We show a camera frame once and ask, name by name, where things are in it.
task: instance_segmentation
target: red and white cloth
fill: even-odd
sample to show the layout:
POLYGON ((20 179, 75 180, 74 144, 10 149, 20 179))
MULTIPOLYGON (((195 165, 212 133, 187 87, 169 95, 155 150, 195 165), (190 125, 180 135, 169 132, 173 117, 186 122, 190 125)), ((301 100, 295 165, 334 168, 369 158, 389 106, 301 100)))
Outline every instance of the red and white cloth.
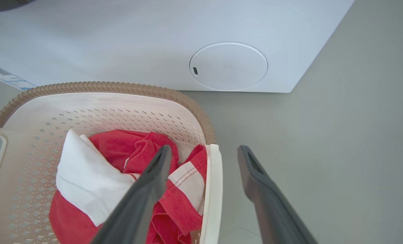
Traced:
POLYGON ((202 225, 206 148, 198 145, 179 166, 177 147, 167 136, 124 130, 88 139, 68 132, 49 213, 58 240, 88 244, 163 145, 172 148, 170 175, 155 204, 146 243, 190 244, 189 232, 202 225))
POLYGON ((153 208, 147 244, 191 244, 192 230, 202 228, 207 156, 196 146, 166 182, 163 197, 153 208))

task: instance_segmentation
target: white towel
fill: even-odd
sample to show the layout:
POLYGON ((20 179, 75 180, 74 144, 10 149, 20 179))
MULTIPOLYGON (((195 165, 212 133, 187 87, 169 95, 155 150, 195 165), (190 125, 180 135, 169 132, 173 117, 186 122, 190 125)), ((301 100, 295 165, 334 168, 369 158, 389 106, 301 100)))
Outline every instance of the white towel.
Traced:
POLYGON ((123 174, 107 162, 87 136, 67 132, 57 167, 62 196, 98 226, 110 215, 139 174, 123 174))

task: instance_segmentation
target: floor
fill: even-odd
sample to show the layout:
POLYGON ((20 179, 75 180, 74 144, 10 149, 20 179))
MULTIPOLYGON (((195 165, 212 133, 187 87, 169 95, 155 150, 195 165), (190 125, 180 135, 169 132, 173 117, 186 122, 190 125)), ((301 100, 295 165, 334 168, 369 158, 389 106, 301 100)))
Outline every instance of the floor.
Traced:
MULTIPOLYGON (((0 82, 0 108, 18 92, 0 82)), ((320 244, 403 244, 403 0, 356 0, 289 94, 184 93, 223 156, 220 244, 261 243, 241 144, 320 244)))

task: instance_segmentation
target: barcode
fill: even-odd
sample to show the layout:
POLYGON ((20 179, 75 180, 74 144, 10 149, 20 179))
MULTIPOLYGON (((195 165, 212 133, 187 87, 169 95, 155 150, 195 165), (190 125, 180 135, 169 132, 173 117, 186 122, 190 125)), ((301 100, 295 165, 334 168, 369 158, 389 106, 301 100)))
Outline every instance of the barcode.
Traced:
POLYGON ((11 73, 9 73, 9 72, 7 72, 7 71, 4 71, 4 70, 2 70, 1 68, 0 68, 0 74, 1 74, 1 75, 4 75, 4 76, 11 75, 11 73))

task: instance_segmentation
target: basket rim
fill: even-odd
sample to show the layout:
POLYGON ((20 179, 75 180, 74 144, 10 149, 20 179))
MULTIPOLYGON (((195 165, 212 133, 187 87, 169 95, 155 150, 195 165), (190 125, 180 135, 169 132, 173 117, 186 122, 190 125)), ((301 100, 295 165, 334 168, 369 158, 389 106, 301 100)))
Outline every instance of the basket rim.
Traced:
POLYGON ((215 132, 209 117, 206 115, 200 105, 198 105, 189 96, 173 89, 124 82, 70 82, 43 85, 32 88, 19 94, 17 97, 8 102, 8 104, 4 106, 2 110, 0 110, 0 128, 3 128, 11 115, 19 107, 34 98, 53 94, 89 92, 134 94, 167 99, 176 102, 189 110, 189 112, 191 112, 197 119, 205 136, 206 145, 216 143, 215 132))

